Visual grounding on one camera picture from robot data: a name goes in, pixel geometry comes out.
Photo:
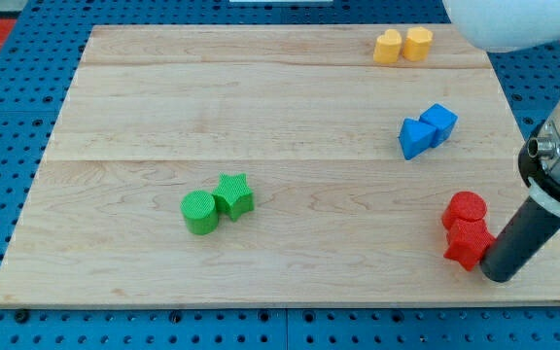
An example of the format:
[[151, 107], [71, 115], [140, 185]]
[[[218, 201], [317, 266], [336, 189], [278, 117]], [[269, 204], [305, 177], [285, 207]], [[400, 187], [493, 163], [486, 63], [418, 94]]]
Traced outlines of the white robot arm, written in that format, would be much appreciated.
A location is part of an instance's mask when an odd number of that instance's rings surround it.
[[[459, 32], [490, 53], [525, 50], [560, 40], [560, 1], [446, 0], [444, 9]], [[530, 197], [560, 218], [560, 101], [532, 133], [519, 158]]]

